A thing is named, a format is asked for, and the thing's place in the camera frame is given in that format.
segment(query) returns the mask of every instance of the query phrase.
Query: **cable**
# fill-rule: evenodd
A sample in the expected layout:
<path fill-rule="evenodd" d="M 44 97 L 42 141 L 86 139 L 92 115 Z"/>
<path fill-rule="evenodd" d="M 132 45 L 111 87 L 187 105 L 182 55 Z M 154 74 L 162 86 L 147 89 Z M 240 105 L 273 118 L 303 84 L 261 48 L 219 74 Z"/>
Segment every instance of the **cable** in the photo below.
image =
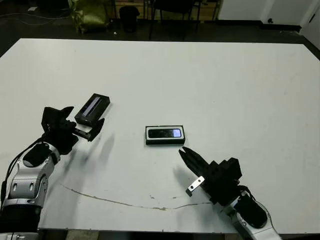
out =
<path fill-rule="evenodd" d="M 5 176 L 5 180 L 2 182 L 1 185 L 1 207 L 4 203 L 6 194 L 7 194 L 7 182 L 8 182 L 8 178 L 10 176 L 10 174 L 12 173 L 17 161 L 21 158 L 21 156 L 30 148 L 32 148 L 34 145 L 36 145 L 38 142 L 41 142 L 43 140 L 43 137 L 39 137 L 37 140 L 35 140 L 33 143 L 31 143 L 31 145 L 29 145 L 26 149 L 24 149 L 22 152 L 20 152 L 10 163 L 8 170 L 6 172 L 6 176 Z"/>
<path fill-rule="evenodd" d="M 56 16 L 56 17 L 47 17 L 47 16 L 38 16 L 38 15 L 33 15 L 33 14 L 28 14 L 28 13 L 19 13 L 19 12 L 2 14 L 2 15 L 0 15 L 0 18 L 6 17 L 6 16 L 13 16 L 13 15 L 22 15 L 22 16 L 35 17 L 35 18 L 40 18 L 40 19 L 49 19 L 49 20 L 58 20 L 58 19 L 65 18 L 65 17 L 61 17 L 62 14 L 59 16 Z"/>
<path fill-rule="evenodd" d="M 60 17 L 60 18 L 58 18 L 58 19 L 68 19 L 68 18 L 69 18 L 68 16 L 64 16 L 64 17 Z M 23 24 L 25 24 L 25 25 L 29 25 L 29 26 L 42 26 L 42 25 L 46 25 L 46 24 L 52 23 L 52 22 L 54 22 L 55 20 L 57 20 L 57 19 L 52 19 L 52 20 L 47 21 L 47 22 L 45 22 L 45 23 L 28 23 L 28 22 L 26 22 L 26 21 L 22 21 L 22 20 L 19 19 L 19 18 L 6 17 L 5 19 L 7 19 L 7 20 L 19 21 L 19 22 L 21 22 L 21 23 L 23 23 Z"/>

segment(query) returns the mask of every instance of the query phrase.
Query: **dark floor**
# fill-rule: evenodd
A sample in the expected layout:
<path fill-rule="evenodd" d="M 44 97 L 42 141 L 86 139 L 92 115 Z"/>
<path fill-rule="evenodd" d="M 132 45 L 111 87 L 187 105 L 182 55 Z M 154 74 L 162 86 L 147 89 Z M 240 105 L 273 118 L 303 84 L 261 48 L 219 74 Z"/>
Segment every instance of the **dark floor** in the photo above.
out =
<path fill-rule="evenodd" d="M 1 17 L 9 13 L 28 13 L 46 17 L 68 15 L 66 11 L 48 12 L 37 9 L 28 12 L 28 8 L 34 5 L 32 2 L 20 4 L 12 0 L 0 2 L 0 56 L 20 38 L 149 41 L 150 22 L 147 20 L 139 21 L 137 31 L 134 33 L 124 32 L 120 21 L 113 21 L 106 31 L 82 35 L 76 32 L 70 17 L 50 22 L 47 19 L 25 15 Z M 26 23 L 44 25 L 34 26 Z M 258 25 L 221 25 L 214 22 L 199 24 L 197 31 L 195 28 L 195 23 L 189 25 L 185 22 L 155 23 L 151 40 L 304 44 L 320 59 L 320 50 L 296 31 L 261 29 Z"/>

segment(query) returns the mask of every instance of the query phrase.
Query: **yellow bag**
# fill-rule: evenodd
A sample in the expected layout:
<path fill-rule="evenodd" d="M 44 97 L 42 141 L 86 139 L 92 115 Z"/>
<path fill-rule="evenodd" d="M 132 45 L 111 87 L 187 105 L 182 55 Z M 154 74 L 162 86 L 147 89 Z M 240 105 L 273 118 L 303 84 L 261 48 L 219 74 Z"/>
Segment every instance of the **yellow bag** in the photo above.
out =
<path fill-rule="evenodd" d="M 109 25 L 107 3 L 109 0 L 71 0 L 70 9 L 76 31 L 105 29 Z"/>

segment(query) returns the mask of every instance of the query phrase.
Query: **crack on table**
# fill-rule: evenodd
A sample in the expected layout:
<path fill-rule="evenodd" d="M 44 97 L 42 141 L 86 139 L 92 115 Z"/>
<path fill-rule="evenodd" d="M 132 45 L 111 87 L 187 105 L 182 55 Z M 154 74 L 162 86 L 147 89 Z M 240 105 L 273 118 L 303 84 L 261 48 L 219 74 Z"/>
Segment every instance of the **crack on table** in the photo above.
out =
<path fill-rule="evenodd" d="M 121 202 L 121 201 L 114 201 L 114 200 L 110 200 L 110 199 L 106 199 L 106 198 L 102 198 L 102 197 L 97 197 L 97 196 L 92 196 L 89 194 L 85 194 L 83 192 L 74 190 L 70 187 L 67 187 L 63 184 L 60 184 L 62 187 L 64 187 L 65 189 L 72 191 L 76 194 L 79 194 L 81 196 L 87 197 L 87 198 L 92 198 L 92 199 L 96 199 L 96 200 L 101 200 L 101 201 L 106 201 L 109 203 L 113 203 L 113 204 L 119 204 L 119 205 L 124 205 L 127 207 L 133 207 L 133 208 L 140 208 L 140 209 L 151 209 L 151 210 L 160 210 L 160 211 L 166 211 L 166 210 L 177 210 L 177 209 L 181 209 L 181 208 L 185 208 L 188 206 L 196 206 L 196 205 L 202 205 L 202 204 L 211 204 L 211 202 L 199 202 L 199 203 L 190 203 L 190 204 L 185 204 L 185 205 L 181 205 L 181 206 L 177 206 L 177 207 L 147 207 L 147 206 L 138 206 L 138 205 L 132 205 L 132 204 L 128 204 L 125 202 Z"/>

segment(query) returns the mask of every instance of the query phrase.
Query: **white table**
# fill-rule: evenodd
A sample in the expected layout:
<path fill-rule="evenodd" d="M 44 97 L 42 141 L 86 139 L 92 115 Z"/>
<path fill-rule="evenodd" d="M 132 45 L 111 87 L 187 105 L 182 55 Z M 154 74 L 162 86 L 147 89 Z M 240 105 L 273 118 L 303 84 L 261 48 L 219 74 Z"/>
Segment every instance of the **white table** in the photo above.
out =
<path fill-rule="evenodd" d="M 146 125 L 183 125 L 208 162 L 240 161 L 279 233 L 320 232 L 320 62 L 299 44 L 21 39 L 0 58 L 0 179 L 38 138 L 45 106 L 92 93 L 112 105 L 99 138 L 63 156 L 41 228 L 234 233 L 176 146 Z"/>

